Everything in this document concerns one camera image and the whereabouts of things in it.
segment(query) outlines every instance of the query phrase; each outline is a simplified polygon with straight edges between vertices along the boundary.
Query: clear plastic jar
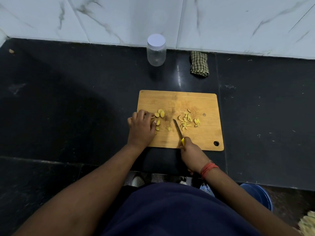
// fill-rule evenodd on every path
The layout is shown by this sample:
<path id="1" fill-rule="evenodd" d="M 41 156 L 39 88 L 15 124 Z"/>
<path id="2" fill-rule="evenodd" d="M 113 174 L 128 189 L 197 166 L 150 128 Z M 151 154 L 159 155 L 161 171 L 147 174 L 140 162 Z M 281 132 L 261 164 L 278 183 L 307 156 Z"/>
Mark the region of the clear plastic jar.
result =
<path id="1" fill-rule="evenodd" d="M 148 38 L 147 58 L 151 65 L 161 66 L 166 59 L 166 41 L 160 34 L 150 35 Z"/>

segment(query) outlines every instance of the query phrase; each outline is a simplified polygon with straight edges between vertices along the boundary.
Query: blue plastic tub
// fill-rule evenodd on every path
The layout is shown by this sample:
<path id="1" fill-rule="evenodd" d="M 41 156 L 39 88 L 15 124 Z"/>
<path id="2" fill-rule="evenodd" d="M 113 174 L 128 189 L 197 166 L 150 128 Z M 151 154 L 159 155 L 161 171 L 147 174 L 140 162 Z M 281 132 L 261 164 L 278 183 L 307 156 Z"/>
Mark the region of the blue plastic tub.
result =
<path id="1" fill-rule="evenodd" d="M 254 184 L 241 184 L 241 187 L 250 194 L 253 198 L 255 198 L 259 203 L 273 212 L 273 204 L 271 202 L 269 194 L 259 185 Z"/>

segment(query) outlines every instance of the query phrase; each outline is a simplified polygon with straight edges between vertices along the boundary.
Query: red thread bracelet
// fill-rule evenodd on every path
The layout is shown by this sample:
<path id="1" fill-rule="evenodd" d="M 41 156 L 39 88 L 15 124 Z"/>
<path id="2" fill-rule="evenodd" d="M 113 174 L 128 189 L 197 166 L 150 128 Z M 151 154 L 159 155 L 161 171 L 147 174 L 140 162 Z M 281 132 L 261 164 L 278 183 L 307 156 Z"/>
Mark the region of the red thread bracelet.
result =
<path id="1" fill-rule="evenodd" d="M 216 164 L 214 164 L 214 163 L 208 163 L 208 164 L 206 164 L 206 165 L 202 168 L 202 170 L 201 170 L 201 172 L 200 172 L 201 178 L 204 180 L 204 179 L 206 178 L 207 172 L 208 172 L 209 170 L 213 169 L 213 168 L 219 168 L 219 167 L 218 167 Z"/>

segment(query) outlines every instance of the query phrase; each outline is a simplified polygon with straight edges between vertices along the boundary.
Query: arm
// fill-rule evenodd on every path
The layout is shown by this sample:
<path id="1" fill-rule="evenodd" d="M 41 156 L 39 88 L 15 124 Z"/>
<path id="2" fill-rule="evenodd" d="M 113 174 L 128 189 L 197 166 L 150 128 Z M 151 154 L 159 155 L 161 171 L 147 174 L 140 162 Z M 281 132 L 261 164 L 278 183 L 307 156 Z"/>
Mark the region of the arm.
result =
<path id="1" fill-rule="evenodd" d="M 140 110 L 128 119 L 128 143 L 102 166 L 63 189 L 38 209 L 15 232 L 24 235 L 92 235 L 116 198 L 144 148 L 155 136 L 152 114 Z"/>
<path id="2" fill-rule="evenodd" d="M 203 151 L 188 137 L 185 138 L 185 147 L 181 146 L 181 157 L 191 172 L 200 173 L 202 168 L 210 162 Z M 292 227 L 247 194 L 220 169 L 209 170 L 206 181 L 232 209 L 263 235 L 299 235 Z"/>

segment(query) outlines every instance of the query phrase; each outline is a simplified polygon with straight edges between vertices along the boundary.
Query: knife blade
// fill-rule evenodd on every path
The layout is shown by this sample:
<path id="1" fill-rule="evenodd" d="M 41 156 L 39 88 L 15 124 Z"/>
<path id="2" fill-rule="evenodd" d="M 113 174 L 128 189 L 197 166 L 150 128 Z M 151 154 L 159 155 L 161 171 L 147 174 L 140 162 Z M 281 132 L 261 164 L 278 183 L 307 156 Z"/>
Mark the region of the knife blade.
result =
<path id="1" fill-rule="evenodd" d="M 181 143 L 183 144 L 183 146 L 185 146 L 183 134 L 181 133 L 181 131 L 180 131 L 180 129 L 179 129 L 179 126 L 178 126 L 176 120 L 173 119 L 173 122 L 174 122 L 175 128 L 176 128 L 176 130 L 177 130 L 177 133 L 178 133 L 178 135 L 179 135 L 179 139 L 181 140 Z"/>

